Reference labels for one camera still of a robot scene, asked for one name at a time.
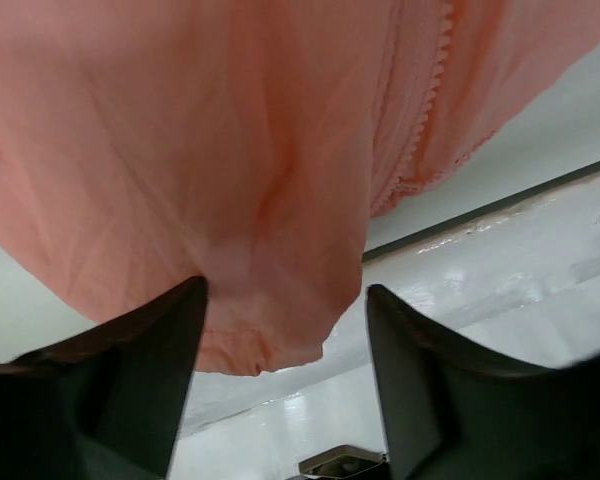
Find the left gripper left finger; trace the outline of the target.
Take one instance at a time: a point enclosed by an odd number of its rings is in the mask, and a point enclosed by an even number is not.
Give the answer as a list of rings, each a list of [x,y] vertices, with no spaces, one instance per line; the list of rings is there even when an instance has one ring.
[[[0,363],[0,479],[166,478],[207,297],[194,277]]]

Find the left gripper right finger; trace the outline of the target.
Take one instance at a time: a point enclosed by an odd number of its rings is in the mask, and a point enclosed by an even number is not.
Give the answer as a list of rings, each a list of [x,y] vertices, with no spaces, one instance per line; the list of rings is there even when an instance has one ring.
[[[393,478],[600,479],[600,353],[524,362],[381,285],[366,315]]]

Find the pink jacket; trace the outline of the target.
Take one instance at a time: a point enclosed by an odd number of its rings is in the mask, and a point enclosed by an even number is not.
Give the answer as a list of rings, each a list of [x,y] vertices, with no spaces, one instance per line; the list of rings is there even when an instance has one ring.
[[[319,359],[372,217],[600,43],[600,1],[0,1],[0,247],[105,322],[192,276],[197,367]]]

